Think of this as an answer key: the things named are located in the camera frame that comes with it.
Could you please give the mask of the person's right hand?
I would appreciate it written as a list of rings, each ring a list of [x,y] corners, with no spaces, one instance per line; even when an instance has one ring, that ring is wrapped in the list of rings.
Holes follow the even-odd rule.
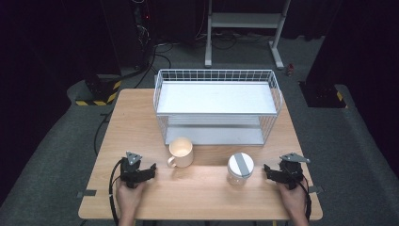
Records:
[[[289,189],[285,184],[277,183],[282,203],[291,219],[304,218],[306,211],[305,192],[301,186]]]

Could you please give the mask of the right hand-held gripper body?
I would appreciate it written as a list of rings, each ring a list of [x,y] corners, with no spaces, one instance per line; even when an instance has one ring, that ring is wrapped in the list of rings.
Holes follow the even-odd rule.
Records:
[[[286,184],[289,190],[296,188],[296,184],[304,178],[302,163],[310,163],[310,159],[297,153],[288,153],[280,157],[278,182]]]

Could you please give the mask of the clear jar with white lid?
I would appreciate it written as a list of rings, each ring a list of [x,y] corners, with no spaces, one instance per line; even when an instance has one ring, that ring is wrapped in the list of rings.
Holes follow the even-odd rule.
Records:
[[[246,153],[235,153],[228,161],[228,182],[233,186],[242,186],[254,171],[254,161]]]

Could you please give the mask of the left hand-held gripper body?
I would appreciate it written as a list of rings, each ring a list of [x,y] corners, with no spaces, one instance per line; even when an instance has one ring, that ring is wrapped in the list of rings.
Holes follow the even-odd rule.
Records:
[[[136,188],[139,183],[148,180],[147,172],[139,169],[141,158],[141,155],[127,151],[126,156],[121,159],[120,179],[129,188]]]

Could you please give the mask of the black equipment tower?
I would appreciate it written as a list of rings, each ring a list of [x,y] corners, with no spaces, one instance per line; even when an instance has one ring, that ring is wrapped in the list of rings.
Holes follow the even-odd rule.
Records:
[[[155,38],[155,5],[154,0],[128,0],[133,13],[134,28],[137,43],[137,70],[143,70],[149,65],[149,58],[153,52]]]

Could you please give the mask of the cream ceramic cup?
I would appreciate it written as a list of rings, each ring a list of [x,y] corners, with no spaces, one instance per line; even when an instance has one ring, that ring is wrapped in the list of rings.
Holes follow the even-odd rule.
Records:
[[[167,164],[170,168],[185,168],[190,166],[194,160],[193,144],[186,137],[174,139],[168,146],[171,157]]]

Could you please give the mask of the white metal stand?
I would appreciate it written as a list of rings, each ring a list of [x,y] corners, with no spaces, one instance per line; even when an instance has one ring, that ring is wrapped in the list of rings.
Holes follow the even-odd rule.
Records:
[[[276,30],[274,39],[268,42],[268,45],[276,67],[282,70],[284,64],[279,54],[278,44],[291,1],[284,0],[284,5],[280,13],[231,13],[213,12],[213,0],[209,0],[204,66],[206,68],[212,67],[213,28],[261,28]]]

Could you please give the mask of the white wire shelf rack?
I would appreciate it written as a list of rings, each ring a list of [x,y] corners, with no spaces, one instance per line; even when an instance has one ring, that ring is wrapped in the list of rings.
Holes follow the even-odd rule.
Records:
[[[271,70],[161,70],[153,108],[166,144],[263,146],[282,108]]]

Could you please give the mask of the person's left hand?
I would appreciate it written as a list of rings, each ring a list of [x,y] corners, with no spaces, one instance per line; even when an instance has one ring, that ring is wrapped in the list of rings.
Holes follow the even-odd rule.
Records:
[[[117,201],[120,208],[120,218],[134,218],[136,209],[140,204],[145,183],[140,183],[136,188],[130,188],[122,180],[117,181]]]

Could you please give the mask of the black yellow striped base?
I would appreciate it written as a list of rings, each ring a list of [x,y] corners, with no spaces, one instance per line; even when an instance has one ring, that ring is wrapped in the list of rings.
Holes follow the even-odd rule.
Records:
[[[305,81],[299,83],[308,107],[347,108],[342,94],[334,87],[325,87]]]
[[[120,84],[120,78],[114,74],[96,74],[84,80],[84,86],[75,97],[75,103],[80,106],[111,105]]]

